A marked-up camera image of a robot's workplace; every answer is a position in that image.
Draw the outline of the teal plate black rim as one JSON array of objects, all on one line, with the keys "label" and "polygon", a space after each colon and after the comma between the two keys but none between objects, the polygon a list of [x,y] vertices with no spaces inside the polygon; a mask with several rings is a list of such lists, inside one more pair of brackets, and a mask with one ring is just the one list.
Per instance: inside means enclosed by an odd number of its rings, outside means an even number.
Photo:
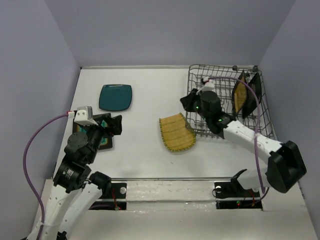
[{"label": "teal plate black rim", "polygon": [[[93,115],[93,119],[96,121],[97,118],[102,117],[103,115],[104,114],[95,114],[95,115]],[[73,133],[77,133],[77,132],[86,133],[86,130],[74,122],[72,125],[72,132]],[[107,149],[112,149],[112,148],[113,148],[112,138],[111,137],[104,137],[101,140],[99,150],[102,151],[102,150],[107,150]]]}]

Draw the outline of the teal square plate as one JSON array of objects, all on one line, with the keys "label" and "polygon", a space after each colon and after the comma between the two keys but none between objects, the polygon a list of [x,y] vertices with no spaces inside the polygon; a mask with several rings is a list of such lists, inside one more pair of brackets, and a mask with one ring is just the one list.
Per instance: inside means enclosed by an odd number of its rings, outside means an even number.
[{"label": "teal square plate", "polygon": [[98,107],[109,112],[127,110],[132,103],[133,90],[128,84],[106,84],[99,95]]}]

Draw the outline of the yellow square plate black rim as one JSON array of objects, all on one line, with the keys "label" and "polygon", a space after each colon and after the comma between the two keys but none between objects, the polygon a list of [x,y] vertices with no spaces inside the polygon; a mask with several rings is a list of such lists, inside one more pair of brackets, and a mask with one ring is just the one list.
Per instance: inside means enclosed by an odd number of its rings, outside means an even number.
[{"label": "yellow square plate black rim", "polygon": [[243,70],[232,90],[232,113],[235,117],[239,114],[247,100],[247,87],[244,83],[247,83],[247,79],[246,73]]}]

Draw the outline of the black floral plate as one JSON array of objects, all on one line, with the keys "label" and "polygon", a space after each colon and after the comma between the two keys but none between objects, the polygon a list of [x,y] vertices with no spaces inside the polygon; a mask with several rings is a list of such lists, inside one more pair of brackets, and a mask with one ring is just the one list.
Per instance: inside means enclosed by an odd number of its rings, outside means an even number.
[{"label": "black floral plate", "polygon": [[[258,103],[260,104],[262,100],[262,83],[258,72],[252,77],[248,86],[254,91]],[[257,108],[256,98],[250,90],[247,91],[247,99],[242,107],[243,118],[247,118]]]}]

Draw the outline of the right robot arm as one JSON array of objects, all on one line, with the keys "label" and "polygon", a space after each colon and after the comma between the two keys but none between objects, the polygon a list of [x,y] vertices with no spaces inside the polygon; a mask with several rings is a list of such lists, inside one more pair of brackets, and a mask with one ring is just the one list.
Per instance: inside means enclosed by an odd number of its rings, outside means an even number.
[{"label": "right robot arm", "polygon": [[285,194],[307,173],[294,142],[270,139],[246,127],[223,111],[221,100],[214,91],[194,88],[180,102],[187,112],[200,115],[213,134],[254,154],[256,169],[242,169],[230,180],[230,190],[235,196],[263,188]]}]

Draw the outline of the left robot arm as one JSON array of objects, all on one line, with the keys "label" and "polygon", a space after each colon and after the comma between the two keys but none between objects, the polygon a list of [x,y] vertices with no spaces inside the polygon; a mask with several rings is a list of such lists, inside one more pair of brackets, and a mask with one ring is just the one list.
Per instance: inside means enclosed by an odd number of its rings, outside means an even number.
[{"label": "left robot arm", "polygon": [[68,240],[81,217],[100,197],[110,194],[112,179],[102,172],[91,172],[101,141],[122,133],[122,116],[103,114],[93,117],[90,107],[69,111],[64,117],[85,129],[67,139],[64,157],[53,178],[46,204],[39,194],[41,216],[28,240]]}]

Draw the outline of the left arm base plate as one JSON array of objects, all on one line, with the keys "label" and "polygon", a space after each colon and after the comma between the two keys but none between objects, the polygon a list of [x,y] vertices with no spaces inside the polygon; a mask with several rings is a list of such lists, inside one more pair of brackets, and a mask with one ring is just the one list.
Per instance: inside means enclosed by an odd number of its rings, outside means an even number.
[{"label": "left arm base plate", "polygon": [[127,183],[113,182],[110,190],[96,200],[90,210],[125,211],[127,209]]}]

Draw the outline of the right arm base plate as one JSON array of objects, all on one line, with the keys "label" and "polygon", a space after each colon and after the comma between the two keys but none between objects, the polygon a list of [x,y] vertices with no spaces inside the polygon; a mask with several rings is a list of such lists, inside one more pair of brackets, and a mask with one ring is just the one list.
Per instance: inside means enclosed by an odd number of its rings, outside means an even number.
[{"label": "right arm base plate", "polygon": [[228,181],[215,182],[211,194],[217,210],[263,209],[259,192],[252,189],[234,190]]}]

